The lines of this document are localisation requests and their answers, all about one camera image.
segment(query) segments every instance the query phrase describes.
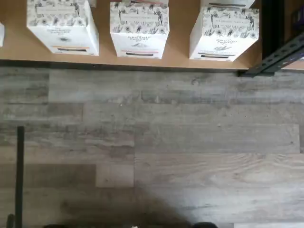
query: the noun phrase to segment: black metal frame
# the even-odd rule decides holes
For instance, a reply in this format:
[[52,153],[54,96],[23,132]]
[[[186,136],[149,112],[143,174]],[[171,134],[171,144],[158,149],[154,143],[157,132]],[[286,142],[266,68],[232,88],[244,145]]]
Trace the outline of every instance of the black metal frame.
[[15,215],[9,214],[6,228],[22,228],[24,171],[24,127],[17,128],[17,173],[15,188]]
[[284,42],[284,13],[284,0],[262,0],[263,60],[240,76],[272,76],[304,57],[304,32]]

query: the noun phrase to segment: box label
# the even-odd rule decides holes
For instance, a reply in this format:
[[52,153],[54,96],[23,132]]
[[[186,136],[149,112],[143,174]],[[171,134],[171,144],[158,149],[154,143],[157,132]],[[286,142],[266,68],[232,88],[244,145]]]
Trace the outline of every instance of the box label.
[[47,29],[47,32],[51,33],[51,34],[56,34],[56,35],[64,35],[64,34],[68,34],[71,32],[70,28],[49,28]]
[[248,19],[233,19],[233,18],[212,18],[213,25],[233,25],[233,26],[244,26],[250,27],[250,20]]
[[74,6],[37,7],[37,14],[73,14]]
[[146,14],[120,14],[120,21],[139,21],[139,22],[155,22],[158,21],[158,15]]

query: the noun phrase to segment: gray plank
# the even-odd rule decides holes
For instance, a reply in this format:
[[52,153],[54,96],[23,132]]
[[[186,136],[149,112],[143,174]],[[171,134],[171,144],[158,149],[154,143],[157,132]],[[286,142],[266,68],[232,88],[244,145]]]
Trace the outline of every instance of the gray plank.
[[134,162],[129,164],[99,164],[96,168],[96,186],[99,188],[134,187]]
[[218,228],[234,228],[232,223],[216,223]]
[[249,223],[249,224],[235,224],[234,228],[300,228],[304,227],[302,222],[290,223]]
[[133,100],[134,72],[51,70],[49,102],[130,104]]
[[[0,190],[0,221],[12,209],[12,190]],[[262,189],[24,189],[24,223],[170,224],[303,220],[303,188]]]
[[0,74],[0,103],[43,104],[48,101],[47,70],[6,69]]
[[300,132],[300,153],[304,153],[304,125],[299,126]]
[[[16,166],[0,165],[0,187],[14,188]],[[27,164],[24,167],[25,188],[94,187],[96,166],[93,164]]]
[[[14,211],[14,189],[0,190],[0,224]],[[23,218],[27,226],[45,224],[132,224],[136,200],[130,189],[24,189]]]
[[84,104],[83,121],[86,125],[95,125],[100,122],[134,124],[134,106],[127,104]]
[[304,124],[303,104],[138,104],[138,122],[160,124]]
[[144,188],[138,193],[144,216],[154,222],[190,223],[302,221],[303,186],[287,188]]
[[[85,148],[25,147],[26,164],[129,165],[134,161],[131,147],[86,146]],[[16,147],[0,147],[0,164],[16,163]]]
[[1,121],[47,121],[47,104],[0,104]]
[[76,124],[82,122],[83,104],[49,103],[48,120],[58,124]]
[[304,179],[304,156],[137,154],[134,176],[140,187],[288,187]]
[[149,104],[303,103],[301,75],[237,78],[233,74],[142,75],[138,89]]
[[[0,146],[16,144],[16,125],[0,125]],[[84,148],[86,146],[134,146],[132,126],[118,123],[101,123],[96,126],[52,125],[48,123],[26,123],[26,145]]]
[[294,124],[139,124],[136,153],[300,153]]

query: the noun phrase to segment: white box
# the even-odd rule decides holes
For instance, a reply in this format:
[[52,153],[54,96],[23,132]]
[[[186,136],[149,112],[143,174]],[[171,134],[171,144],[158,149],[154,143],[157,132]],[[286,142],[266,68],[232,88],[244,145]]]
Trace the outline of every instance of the white box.
[[27,27],[52,53],[99,54],[87,0],[28,0]]
[[190,35],[190,59],[234,61],[258,37],[258,9],[203,7]]
[[0,23],[0,47],[3,46],[4,34],[5,34],[4,25]]
[[250,8],[256,0],[200,0],[200,7]]
[[110,7],[118,57],[162,58],[170,31],[167,5],[111,2]]
[[122,0],[121,2],[136,2],[136,3],[149,3],[149,4],[169,4],[169,0]]

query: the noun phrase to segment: botanical illustration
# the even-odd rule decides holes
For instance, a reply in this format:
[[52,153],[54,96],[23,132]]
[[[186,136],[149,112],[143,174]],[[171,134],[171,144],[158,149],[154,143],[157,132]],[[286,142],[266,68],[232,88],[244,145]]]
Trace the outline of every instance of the botanical illustration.
[[111,2],[110,24],[115,33],[168,35],[169,8],[166,4]]
[[[87,15],[84,10],[85,0],[28,0],[28,26],[82,26],[86,27]],[[74,13],[60,11],[56,14],[39,14],[39,7],[59,9],[60,7],[74,7]]]
[[203,34],[222,38],[259,37],[259,10],[203,7]]

